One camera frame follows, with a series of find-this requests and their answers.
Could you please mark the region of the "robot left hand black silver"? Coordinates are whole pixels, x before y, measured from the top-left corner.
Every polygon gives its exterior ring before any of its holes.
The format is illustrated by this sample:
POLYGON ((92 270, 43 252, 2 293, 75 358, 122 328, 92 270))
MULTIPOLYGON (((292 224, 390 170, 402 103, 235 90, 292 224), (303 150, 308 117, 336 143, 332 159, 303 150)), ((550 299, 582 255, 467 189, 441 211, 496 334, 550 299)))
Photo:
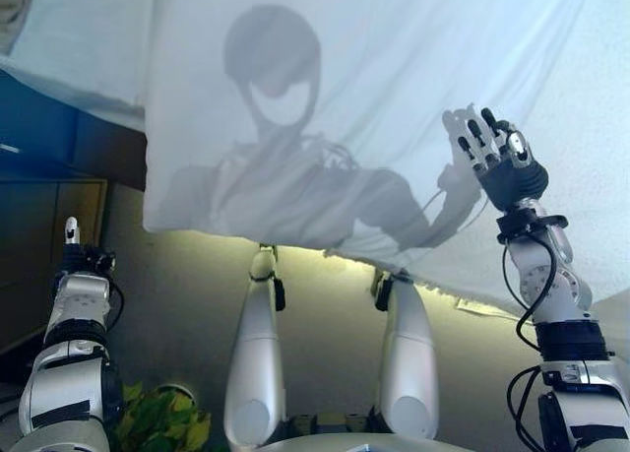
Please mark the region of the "robot left hand black silver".
POLYGON ((59 269, 62 272, 96 272, 97 247, 81 242, 81 231, 78 220, 69 217, 64 228, 65 241, 59 269))

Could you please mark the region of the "robot right hand black silver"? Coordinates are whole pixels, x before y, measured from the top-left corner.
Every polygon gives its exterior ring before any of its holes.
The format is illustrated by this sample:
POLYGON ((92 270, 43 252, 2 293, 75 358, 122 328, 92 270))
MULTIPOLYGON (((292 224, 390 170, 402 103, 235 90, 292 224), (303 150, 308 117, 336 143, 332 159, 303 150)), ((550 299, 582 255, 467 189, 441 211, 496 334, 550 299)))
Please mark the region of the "robot right hand black silver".
POLYGON ((548 173, 524 134, 513 123, 496 119, 488 107, 465 123, 468 133, 458 137, 458 144, 492 205, 508 212, 524 200, 540 199, 548 173))

